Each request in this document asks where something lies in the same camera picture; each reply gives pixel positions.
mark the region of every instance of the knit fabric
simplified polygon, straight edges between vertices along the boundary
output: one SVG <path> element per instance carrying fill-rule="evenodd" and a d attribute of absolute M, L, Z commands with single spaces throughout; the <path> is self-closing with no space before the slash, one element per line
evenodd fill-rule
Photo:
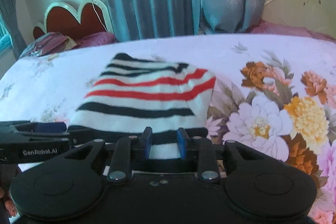
<path fill-rule="evenodd" d="M 71 119 L 69 130 L 92 128 L 106 142 L 153 129 L 151 159 L 179 158 L 176 130 L 206 137 L 215 77 L 186 63 L 117 54 Z"/>

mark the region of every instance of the red stripe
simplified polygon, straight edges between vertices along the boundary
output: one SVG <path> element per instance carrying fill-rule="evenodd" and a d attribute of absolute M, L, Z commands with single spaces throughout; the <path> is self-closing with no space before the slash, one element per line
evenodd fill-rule
<path fill-rule="evenodd" d="M 89 92 L 85 97 L 90 96 L 108 96 L 118 98 L 133 98 L 142 100 L 158 100 L 158 101 L 171 101 L 171 100 L 185 100 L 189 101 L 194 99 L 197 95 L 203 91 L 213 89 L 215 85 L 216 77 L 212 77 L 210 80 L 196 85 L 192 90 L 183 93 L 145 93 L 137 91 L 122 91 L 122 90 L 94 90 Z"/>
<path fill-rule="evenodd" d="M 154 86 L 159 84 L 168 84 L 168 85 L 182 85 L 188 83 L 190 79 L 200 79 L 207 72 L 205 69 L 197 69 L 194 73 L 186 75 L 184 79 L 175 79 L 171 77 L 162 77 L 155 79 L 149 82 L 140 82 L 140 83 L 124 83 L 116 79 L 101 79 L 98 80 L 94 86 L 103 85 L 103 84 L 112 84 L 118 86 Z"/>

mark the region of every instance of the floral bedsheet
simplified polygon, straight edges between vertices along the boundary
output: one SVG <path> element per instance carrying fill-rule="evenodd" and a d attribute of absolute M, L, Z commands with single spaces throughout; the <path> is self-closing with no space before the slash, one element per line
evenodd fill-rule
<path fill-rule="evenodd" d="M 208 138 L 234 139 L 310 175 L 310 216 L 336 223 L 336 44 L 234 34 L 151 39 L 23 58 L 0 81 L 0 120 L 67 124 L 117 53 L 188 62 L 217 77 Z M 222 163 L 219 162 L 223 175 Z"/>

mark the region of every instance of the brown flower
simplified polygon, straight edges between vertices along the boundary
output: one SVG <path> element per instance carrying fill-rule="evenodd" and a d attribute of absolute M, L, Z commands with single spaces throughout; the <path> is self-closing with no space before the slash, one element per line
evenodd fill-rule
<path fill-rule="evenodd" d="M 263 80 L 268 74 L 267 68 L 263 62 L 247 62 L 246 67 L 241 70 L 241 73 L 246 77 L 246 79 L 243 79 L 241 86 L 256 87 L 258 90 L 263 90 Z"/>
<path fill-rule="evenodd" d="M 313 71 L 306 71 L 301 78 L 301 82 L 306 86 L 305 90 L 310 97 L 318 96 L 322 105 L 327 102 L 325 88 L 327 80 Z"/>
<path fill-rule="evenodd" d="M 283 136 L 283 139 L 289 147 L 289 157 L 286 163 L 310 175 L 317 188 L 320 188 L 319 180 L 315 175 L 319 170 L 317 156 L 307 148 L 302 135 L 296 134 L 293 140 L 290 136 Z"/>

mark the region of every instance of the flower center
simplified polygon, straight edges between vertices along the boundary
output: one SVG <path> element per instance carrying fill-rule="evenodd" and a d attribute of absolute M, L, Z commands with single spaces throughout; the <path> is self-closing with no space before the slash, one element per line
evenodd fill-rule
<path fill-rule="evenodd" d="M 256 117 L 250 128 L 250 133 L 254 136 L 254 138 L 260 136 L 268 139 L 270 129 L 271 127 L 263 117 Z"/>

